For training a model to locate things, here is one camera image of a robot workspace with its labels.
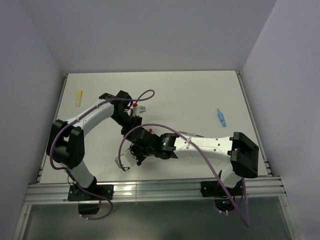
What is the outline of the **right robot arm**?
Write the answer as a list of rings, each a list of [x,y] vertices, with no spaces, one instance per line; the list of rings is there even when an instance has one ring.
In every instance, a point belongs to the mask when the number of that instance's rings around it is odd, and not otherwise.
[[[140,127],[130,133],[127,139],[132,143],[131,152],[137,159],[137,165],[149,156],[162,160],[206,156],[207,159],[226,163],[216,183],[216,189],[222,195],[229,194],[241,179],[258,177],[259,147],[242,132],[221,138],[182,133],[158,136]]]

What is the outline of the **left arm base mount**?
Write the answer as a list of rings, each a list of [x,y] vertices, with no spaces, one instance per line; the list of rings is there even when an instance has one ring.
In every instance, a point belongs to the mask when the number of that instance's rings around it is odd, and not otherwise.
[[[73,184],[69,187],[67,201],[78,202],[78,213],[81,216],[91,216],[98,213],[102,201],[109,202],[111,210],[113,209],[111,202],[113,193],[114,186],[112,184],[98,184],[93,189],[86,189],[86,191]]]

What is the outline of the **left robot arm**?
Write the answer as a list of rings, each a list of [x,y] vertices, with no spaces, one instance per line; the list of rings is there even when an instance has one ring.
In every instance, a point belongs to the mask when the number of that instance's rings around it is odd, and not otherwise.
[[[131,96],[121,90],[117,95],[102,94],[84,112],[66,121],[57,119],[51,126],[46,149],[50,165],[55,170],[65,170],[86,200],[95,198],[99,187],[84,163],[85,136],[108,118],[122,127],[122,135],[142,123],[142,118],[134,115]]]

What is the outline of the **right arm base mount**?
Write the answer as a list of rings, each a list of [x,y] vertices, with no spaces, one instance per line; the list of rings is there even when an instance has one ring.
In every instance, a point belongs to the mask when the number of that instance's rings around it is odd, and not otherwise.
[[[219,184],[217,180],[214,181],[201,181],[200,193],[203,198],[214,198],[214,204],[219,211],[223,213],[231,212],[235,209],[227,194]],[[234,188],[226,188],[233,200],[236,201],[236,197],[240,197],[238,204],[242,202],[244,197],[243,185],[239,181]]]

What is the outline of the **yellow marker pen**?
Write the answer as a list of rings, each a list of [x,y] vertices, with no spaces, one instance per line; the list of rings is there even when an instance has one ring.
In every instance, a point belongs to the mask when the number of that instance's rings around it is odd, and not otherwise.
[[[78,108],[81,105],[83,91],[79,89],[76,94],[75,106]]]

